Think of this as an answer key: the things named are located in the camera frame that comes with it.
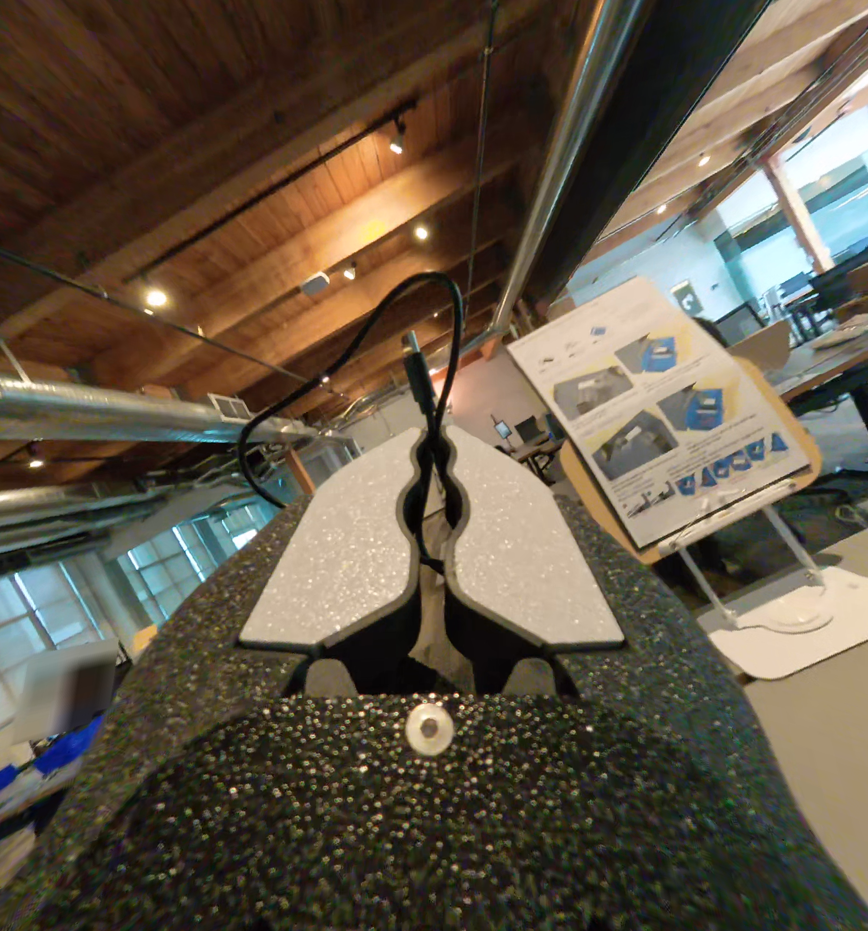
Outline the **wooden support column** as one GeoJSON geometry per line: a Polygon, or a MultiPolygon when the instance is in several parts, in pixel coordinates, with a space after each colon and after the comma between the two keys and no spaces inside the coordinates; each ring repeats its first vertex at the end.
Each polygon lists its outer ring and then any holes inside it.
{"type": "Polygon", "coordinates": [[[798,187],[789,176],[782,157],[779,155],[763,157],[760,160],[760,167],[776,194],[779,208],[787,219],[800,249],[811,263],[813,271],[821,274],[832,270],[835,262],[830,250],[815,226],[798,187]]]}

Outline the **large paned windows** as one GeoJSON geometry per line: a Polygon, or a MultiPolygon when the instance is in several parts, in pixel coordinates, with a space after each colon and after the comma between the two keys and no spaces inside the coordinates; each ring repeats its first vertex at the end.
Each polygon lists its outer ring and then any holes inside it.
{"type": "Polygon", "coordinates": [[[252,499],[163,530],[106,561],[96,552],[0,576],[0,728],[21,698],[30,659],[49,650],[117,641],[161,627],[219,565],[276,514],[252,499]]]}

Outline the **beige chair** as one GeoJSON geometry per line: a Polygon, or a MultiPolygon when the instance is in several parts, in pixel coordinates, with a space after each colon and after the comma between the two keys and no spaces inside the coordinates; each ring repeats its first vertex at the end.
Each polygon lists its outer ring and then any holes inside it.
{"type": "Polygon", "coordinates": [[[730,355],[756,366],[761,372],[782,370],[791,355],[791,328],[779,320],[729,347],[730,355]]]}

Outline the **silver air duct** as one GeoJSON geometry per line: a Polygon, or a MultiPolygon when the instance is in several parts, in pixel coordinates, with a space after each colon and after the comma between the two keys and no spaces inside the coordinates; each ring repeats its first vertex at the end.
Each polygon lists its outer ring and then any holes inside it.
{"type": "Polygon", "coordinates": [[[172,485],[90,482],[0,491],[0,528],[155,501],[172,485]]]}
{"type": "Polygon", "coordinates": [[[228,443],[251,416],[215,404],[155,399],[73,383],[0,377],[0,440],[228,443]]]}

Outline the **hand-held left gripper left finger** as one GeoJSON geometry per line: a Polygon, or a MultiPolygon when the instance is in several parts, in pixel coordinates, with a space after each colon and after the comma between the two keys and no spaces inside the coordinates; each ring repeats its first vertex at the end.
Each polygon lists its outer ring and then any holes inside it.
{"type": "Polygon", "coordinates": [[[303,658],[304,692],[430,692],[410,653],[422,626],[420,555],[405,517],[426,494],[411,427],[316,491],[238,635],[238,645],[303,658]]]}

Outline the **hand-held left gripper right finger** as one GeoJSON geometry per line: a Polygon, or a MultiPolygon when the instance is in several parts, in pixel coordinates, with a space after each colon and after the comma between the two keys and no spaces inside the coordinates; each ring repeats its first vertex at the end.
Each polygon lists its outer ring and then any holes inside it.
{"type": "Polygon", "coordinates": [[[501,692],[521,661],[626,643],[554,495],[510,456],[457,426],[443,435],[444,624],[477,692],[501,692]]]}

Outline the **steel ceiling pipe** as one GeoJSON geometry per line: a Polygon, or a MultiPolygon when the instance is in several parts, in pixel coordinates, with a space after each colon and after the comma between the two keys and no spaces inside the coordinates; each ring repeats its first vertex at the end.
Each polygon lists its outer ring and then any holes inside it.
{"type": "Polygon", "coordinates": [[[490,355],[510,332],[520,299],[555,295],[586,238],[577,195],[593,137],[657,6],[656,2],[584,2],[571,29],[569,71],[544,148],[521,238],[488,327],[475,341],[490,355]]]}

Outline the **small blue storage bins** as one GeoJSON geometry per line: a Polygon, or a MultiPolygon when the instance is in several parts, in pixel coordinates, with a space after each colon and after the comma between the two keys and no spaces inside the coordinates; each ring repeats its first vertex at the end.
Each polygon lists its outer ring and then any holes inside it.
{"type": "Polygon", "coordinates": [[[51,777],[80,758],[99,733],[103,717],[94,719],[89,726],[65,734],[50,744],[40,755],[24,764],[8,763],[0,769],[0,793],[19,780],[32,784],[51,777]]]}

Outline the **wooden desk black legs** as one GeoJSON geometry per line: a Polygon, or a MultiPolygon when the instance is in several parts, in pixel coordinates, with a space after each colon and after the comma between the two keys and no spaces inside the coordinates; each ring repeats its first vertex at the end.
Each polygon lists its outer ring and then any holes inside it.
{"type": "Polygon", "coordinates": [[[831,348],[793,350],[775,389],[798,416],[848,396],[868,434],[868,331],[831,348]]]}

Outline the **black track light rail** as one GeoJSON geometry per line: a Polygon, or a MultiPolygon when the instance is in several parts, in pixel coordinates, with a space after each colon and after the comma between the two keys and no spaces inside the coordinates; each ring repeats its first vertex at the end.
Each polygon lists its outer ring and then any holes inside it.
{"type": "Polygon", "coordinates": [[[142,265],[124,277],[122,279],[122,284],[129,285],[138,279],[146,278],[149,273],[156,271],[165,263],[170,262],[171,260],[182,255],[186,250],[189,250],[202,241],[209,239],[219,230],[227,227],[236,221],[239,217],[247,214],[259,204],[264,203],[275,194],[284,191],[291,184],[303,179],[317,168],[326,165],[332,159],[339,157],[343,153],[355,147],[357,144],[361,143],[363,140],[370,137],[370,135],[388,127],[390,124],[394,125],[399,132],[404,133],[404,115],[416,109],[419,99],[419,95],[412,95],[411,97],[402,100],[397,105],[384,111],[380,116],[370,121],[370,123],[368,123],[360,131],[353,132],[346,136],[342,142],[336,143],[327,151],[320,152],[316,157],[305,162],[302,166],[300,166],[300,168],[292,170],[279,180],[275,180],[269,183],[260,191],[242,200],[241,203],[226,213],[222,214],[217,219],[201,227],[194,234],[181,239],[176,244],[170,246],[167,250],[159,253],[153,259],[144,262],[142,265]]]}

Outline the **printed instruction sheet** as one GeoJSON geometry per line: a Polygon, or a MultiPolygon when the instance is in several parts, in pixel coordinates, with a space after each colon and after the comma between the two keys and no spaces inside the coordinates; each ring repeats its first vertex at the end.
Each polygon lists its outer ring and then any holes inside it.
{"type": "Polygon", "coordinates": [[[777,391],[646,278],[508,351],[649,562],[818,475],[818,448],[777,391]]]}

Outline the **black ceiling beam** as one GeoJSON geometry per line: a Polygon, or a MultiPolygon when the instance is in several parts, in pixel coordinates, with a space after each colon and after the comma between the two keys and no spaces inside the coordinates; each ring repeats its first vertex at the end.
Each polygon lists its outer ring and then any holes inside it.
{"type": "Polygon", "coordinates": [[[555,295],[730,62],[769,2],[659,1],[584,162],[586,244],[555,295]]]}

